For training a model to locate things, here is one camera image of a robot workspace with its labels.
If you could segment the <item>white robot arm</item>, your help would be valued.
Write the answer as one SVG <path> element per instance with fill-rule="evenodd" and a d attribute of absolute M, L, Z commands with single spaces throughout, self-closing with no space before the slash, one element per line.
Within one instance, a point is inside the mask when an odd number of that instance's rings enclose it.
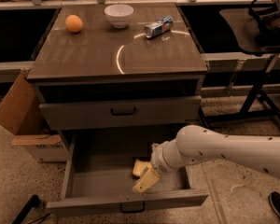
<path fill-rule="evenodd" d="M 144 193 L 163 175 L 211 159 L 225 159 L 280 178 L 280 137 L 228 135 L 197 125 L 183 127 L 175 139 L 152 145 L 133 192 Z"/>

